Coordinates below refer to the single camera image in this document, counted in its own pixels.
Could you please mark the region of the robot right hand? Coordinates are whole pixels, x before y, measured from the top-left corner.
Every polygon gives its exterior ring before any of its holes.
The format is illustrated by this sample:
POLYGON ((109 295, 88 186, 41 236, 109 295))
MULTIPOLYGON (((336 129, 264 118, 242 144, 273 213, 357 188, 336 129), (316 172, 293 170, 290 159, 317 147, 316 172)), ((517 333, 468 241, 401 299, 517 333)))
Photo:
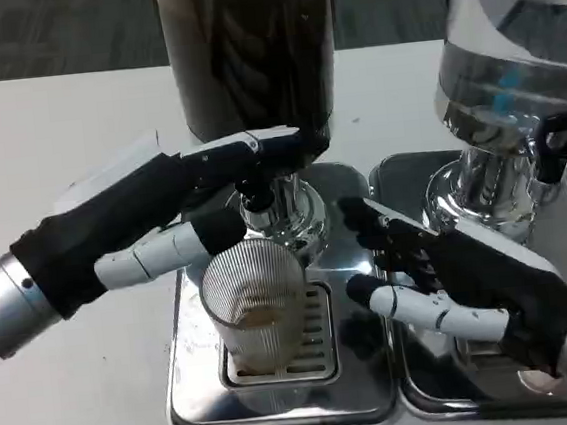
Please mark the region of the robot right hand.
POLYGON ((358 243, 411 286, 359 273, 346 293, 390 320, 492 342, 523 365, 567 376, 567 284, 549 262, 485 227, 435 231, 371 199, 339 200, 358 243))

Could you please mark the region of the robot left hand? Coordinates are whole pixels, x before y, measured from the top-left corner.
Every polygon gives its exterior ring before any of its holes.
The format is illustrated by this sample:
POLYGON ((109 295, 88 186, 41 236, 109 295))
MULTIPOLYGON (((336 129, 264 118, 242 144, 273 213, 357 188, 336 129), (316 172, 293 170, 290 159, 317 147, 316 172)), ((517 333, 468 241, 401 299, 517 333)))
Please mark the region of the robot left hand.
POLYGON ((156 151, 81 204, 45 217, 10 253, 68 319, 107 291, 150 282, 241 242, 247 225, 234 209, 180 224, 176 217, 230 185, 253 185, 265 201, 274 177, 312 163, 329 142, 309 128, 279 126, 175 154, 156 151))

